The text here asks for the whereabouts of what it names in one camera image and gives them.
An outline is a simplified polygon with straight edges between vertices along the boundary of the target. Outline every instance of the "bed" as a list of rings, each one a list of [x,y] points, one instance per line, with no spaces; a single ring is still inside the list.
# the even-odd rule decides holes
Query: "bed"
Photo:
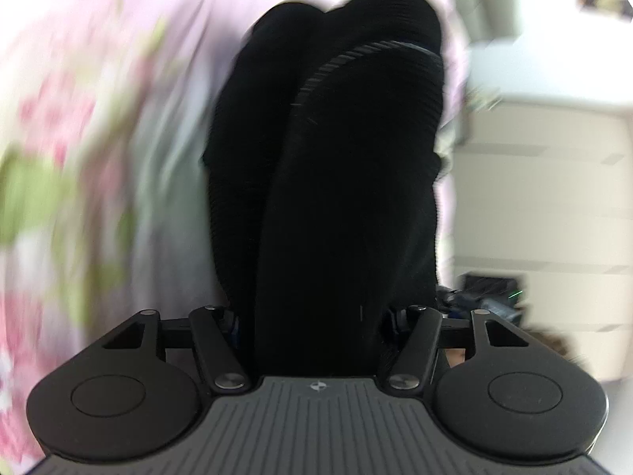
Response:
[[[42,456],[25,417],[39,379],[141,309],[169,319],[223,300],[200,156],[232,59],[281,1],[0,0],[2,475]],[[469,39],[460,2],[429,1],[444,33],[449,156]],[[484,16],[470,16],[474,1],[461,9],[471,34]],[[436,195],[450,284],[449,173]]]

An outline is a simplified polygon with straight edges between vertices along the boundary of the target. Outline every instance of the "black electronic device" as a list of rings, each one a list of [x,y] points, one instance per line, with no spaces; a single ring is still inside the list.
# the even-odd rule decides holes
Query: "black electronic device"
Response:
[[[32,475],[606,474],[588,452],[607,400],[580,368],[485,309],[385,323],[400,352],[384,380],[255,380],[230,310],[141,311],[31,392],[47,453]],[[199,380],[165,362],[172,348]],[[467,361],[440,370],[444,348]]]

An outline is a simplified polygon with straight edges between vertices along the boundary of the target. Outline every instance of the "ribbed surface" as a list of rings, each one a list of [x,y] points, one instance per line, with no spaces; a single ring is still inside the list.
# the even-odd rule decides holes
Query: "ribbed surface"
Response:
[[[494,463],[454,445],[412,399],[371,380],[266,379],[221,398],[180,444],[125,465],[49,458],[32,475],[604,475],[587,458],[544,467]]]

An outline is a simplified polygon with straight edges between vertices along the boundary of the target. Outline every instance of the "pink flower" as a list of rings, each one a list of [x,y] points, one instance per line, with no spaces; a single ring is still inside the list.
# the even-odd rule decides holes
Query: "pink flower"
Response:
[[[40,344],[41,325],[40,304],[0,293],[0,457],[15,465],[42,457],[28,426],[26,402],[58,362]]]
[[[72,74],[50,74],[38,94],[24,99],[19,106],[26,149],[47,153],[62,165],[68,148],[81,140],[94,104],[94,97],[77,88]]]

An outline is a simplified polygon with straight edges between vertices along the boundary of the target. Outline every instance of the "black sock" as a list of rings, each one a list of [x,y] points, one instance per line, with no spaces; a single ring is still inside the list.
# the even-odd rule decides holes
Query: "black sock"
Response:
[[[203,161],[209,174],[211,244],[218,279],[252,329],[262,217],[286,134],[309,37],[324,16],[284,3],[252,29],[218,98]]]
[[[444,71],[425,0],[352,0],[311,47],[260,244],[264,373],[375,373],[388,306],[434,303]]]

